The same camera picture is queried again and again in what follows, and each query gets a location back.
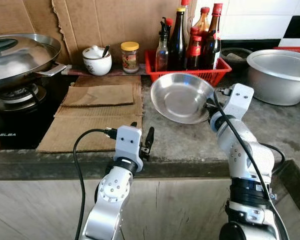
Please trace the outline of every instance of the white ceramic sugar pot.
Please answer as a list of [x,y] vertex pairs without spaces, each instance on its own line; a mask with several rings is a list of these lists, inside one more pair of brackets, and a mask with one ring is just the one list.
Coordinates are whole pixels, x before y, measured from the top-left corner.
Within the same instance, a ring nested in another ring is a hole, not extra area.
[[108,51],[106,55],[102,57],[104,50],[104,47],[96,45],[83,50],[83,62],[89,73],[96,76],[102,76],[110,71],[112,66],[111,54]]

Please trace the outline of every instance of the wok handle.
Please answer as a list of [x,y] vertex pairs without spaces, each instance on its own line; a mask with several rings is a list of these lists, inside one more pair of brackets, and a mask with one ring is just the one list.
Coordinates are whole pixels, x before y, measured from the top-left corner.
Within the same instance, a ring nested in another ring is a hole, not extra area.
[[49,71],[36,71],[35,74],[38,75],[38,77],[52,77],[66,68],[66,65],[62,63],[55,62],[55,64],[56,66],[51,68]]

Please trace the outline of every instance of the red plastic container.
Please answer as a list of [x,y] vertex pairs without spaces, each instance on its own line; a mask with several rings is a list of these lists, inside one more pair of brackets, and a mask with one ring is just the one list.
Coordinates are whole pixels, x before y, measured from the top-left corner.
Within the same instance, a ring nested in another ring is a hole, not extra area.
[[145,51],[145,71],[151,77],[151,81],[156,81],[159,77],[170,73],[192,74],[207,81],[213,87],[217,86],[223,76],[232,68],[220,57],[214,70],[187,70],[187,71],[154,71],[156,50]]
[[287,50],[300,53],[300,46],[276,46],[273,49]]

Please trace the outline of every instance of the gas stove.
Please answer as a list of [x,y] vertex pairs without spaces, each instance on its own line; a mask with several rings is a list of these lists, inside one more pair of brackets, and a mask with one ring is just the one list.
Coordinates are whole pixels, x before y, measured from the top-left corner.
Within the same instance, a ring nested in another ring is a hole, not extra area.
[[57,78],[0,94],[0,150],[39,145],[68,89],[67,81]]

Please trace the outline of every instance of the concrete countertop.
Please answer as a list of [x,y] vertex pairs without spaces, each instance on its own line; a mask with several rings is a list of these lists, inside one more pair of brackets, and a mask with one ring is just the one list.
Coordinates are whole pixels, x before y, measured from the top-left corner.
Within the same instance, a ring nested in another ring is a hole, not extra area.
[[[243,82],[226,77],[222,86]],[[144,115],[142,130],[155,128],[151,159],[139,177],[225,177],[229,175],[225,154],[208,122],[186,125],[158,113],[150,99],[151,81],[142,77]],[[300,103],[275,106],[253,99],[242,119],[259,142],[281,149],[287,160],[300,168]],[[86,178],[100,178],[112,162],[113,152],[79,153]],[[40,153],[35,150],[0,150],[0,180],[76,179],[71,153]]]

